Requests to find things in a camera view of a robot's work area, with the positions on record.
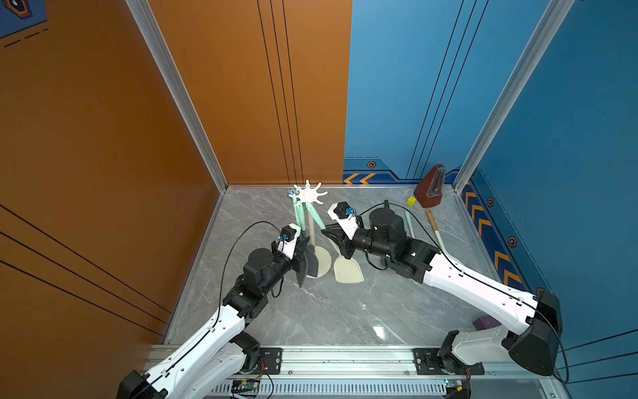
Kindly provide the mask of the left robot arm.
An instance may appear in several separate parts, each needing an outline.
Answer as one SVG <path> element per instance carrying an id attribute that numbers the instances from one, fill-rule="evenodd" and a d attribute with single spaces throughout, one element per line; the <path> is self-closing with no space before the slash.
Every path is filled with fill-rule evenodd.
<path id="1" fill-rule="evenodd" d="M 204 398 L 232 375 L 256 368 L 260 343 L 246 327 L 268 304 L 268 294 L 294 271 L 307 276 L 309 238 L 289 225 L 269 249 L 255 249 L 244 273 L 196 333 L 165 360 L 141 374 L 133 371 L 120 383 L 118 398 Z"/>

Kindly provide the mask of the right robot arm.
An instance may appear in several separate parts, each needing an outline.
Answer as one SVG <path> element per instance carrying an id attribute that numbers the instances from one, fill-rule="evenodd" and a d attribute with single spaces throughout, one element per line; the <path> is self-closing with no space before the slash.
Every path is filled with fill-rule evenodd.
<path id="1" fill-rule="evenodd" d="M 345 259 L 357 251 L 378 256 L 401 277 L 452 294 L 498 321 L 495 328 L 449 332 L 435 354 L 445 372 L 467 374 L 485 362 L 513 362 L 540 376 L 556 375 L 563 326 L 555 295 L 501 284 L 439 246 L 408 236 L 404 220 L 389 202 L 372 211 L 368 224 L 345 201 L 332 204 L 327 214 L 332 223 L 322 228 L 322 234 Z"/>

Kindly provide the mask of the wooden handle white spatula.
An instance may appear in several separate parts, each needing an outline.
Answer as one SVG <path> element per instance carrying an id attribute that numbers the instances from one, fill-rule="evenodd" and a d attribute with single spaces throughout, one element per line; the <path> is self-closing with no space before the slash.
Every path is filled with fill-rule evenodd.
<path id="1" fill-rule="evenodd" d="M 438 228 L 438 224 L 436 224 L 435 217 L 434 217 L 434 215 L 433 215 L 433 213 L 431 212 L 430 209 L 426 209 L 426 215 L 427 215 L 427 218 L 430 221 L 430 225 L 431 225 L 431 227 L 432 227 L 432 229 L 433 229 L 433 231 L 435 233 L 435 239 L 436 239 L 437 244 L 440 247 L 440 250 L 443 253 L 446 254 L 447 250 L 445 248 L 445 244 L 444 244 L 444 241 L 442 239 L 442 236 L 440 235 L 440 230 Z"/>

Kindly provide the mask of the white utensil rack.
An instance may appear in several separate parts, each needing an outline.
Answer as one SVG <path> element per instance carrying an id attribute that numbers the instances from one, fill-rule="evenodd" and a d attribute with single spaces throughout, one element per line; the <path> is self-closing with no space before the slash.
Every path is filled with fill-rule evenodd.
<path id="1" fill-rule="evenodd" d="M 322 201 L 319 200 L 320 196 L 325 196 L 327 192 L 320 193 L 318 190 L 321 187 L 322 183 L 319 182 L 314 188 L 312 188 L 310 181 L 306 181 L 304 187 L 299 187 L 297 185 L 294 188 L 298 188 L 299 192 L 297 198 L 300 199 L 301 203 L 306 207 L 307 215 L 312 220 L 312 237 L 313 237 L 313 245 L 315 248 L 315 254 L 318 258 L 319 262 L 319 271 L 316 279 L 323 277 L 327 274 L 327 272 L 332 267 L 332 257 L 329 252 L 321 246 L 317 246 L 316 243 L 316 232 L 315 227 L 318 226 L 320 228 L 324 228 L 325 224 L 321 217 L 319 216 L 317 210 L 314 207 L 314 204 L 322 204 Z"/>

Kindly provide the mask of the mint handle cream turner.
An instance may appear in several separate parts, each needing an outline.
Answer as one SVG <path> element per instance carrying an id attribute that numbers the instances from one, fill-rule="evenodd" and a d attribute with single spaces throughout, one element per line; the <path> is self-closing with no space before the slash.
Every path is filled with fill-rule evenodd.
<path id="1" fill-rule="evenodd" d="M 355 259 L 346 259 L 343 255 L 339 255 L 333 268 L 339 284 L 360 284 L 365 280 L 361 266 Z"/>

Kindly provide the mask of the mint handle white spatula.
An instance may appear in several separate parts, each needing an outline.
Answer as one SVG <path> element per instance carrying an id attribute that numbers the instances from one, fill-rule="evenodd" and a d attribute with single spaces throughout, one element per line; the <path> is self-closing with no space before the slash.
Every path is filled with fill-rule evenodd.
<path id="1" fill-rule="evenodd" d="M 408 230 L 410 233 L 410 237 L 412 239 L 415 239 L 415 231 L 414 231 L 414 227 L 412 224 L 412 217 L 410 215 L 410 212 L 408 211 L 408 209 L 405 209 L 405 222 L 407 223 L 408 226 Z"/>

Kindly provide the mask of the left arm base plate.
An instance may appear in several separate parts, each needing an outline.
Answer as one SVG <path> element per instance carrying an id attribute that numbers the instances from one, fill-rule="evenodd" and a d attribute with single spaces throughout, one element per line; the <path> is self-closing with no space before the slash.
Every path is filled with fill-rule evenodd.
<path id="1" fill-rule="evenodd" d="M 282 367 L 283 349 L 281 347 L 261 347 L 258 351 L 252 350 L 239 370 L 240 374 L 267 373 L 278 375 Z"/>

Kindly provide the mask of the mint handle grey spatula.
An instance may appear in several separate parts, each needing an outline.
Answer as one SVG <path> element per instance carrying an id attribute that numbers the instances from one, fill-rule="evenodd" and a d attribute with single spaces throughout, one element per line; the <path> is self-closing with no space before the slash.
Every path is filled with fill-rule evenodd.
<path id="1" fill-rule="evenodd" d="M 304 249 L 307 260 L 307 277 L 315 279 L 318 276 L 319 262 L 313 245 L 312 220 L 307 215 L 306 207 L 303 204 L 297 207 L 297 215 L 299 225 L 302 228 L 302 238 L 307 241 L 307 247 Z"/>

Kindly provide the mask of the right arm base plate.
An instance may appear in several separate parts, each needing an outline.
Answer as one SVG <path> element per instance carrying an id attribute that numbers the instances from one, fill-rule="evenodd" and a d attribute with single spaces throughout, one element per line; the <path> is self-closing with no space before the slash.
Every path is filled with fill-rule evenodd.
<path id="1" fill-rule="evenodd" d="M 440 349 L 434 347 L 418 347 L 412 350 L 416 373 L 418 375 L 450 375 L 450 376 L 482 376 L 485 369 L 481 362 L 465 365 L 452 356 L 441 357 Z"/>

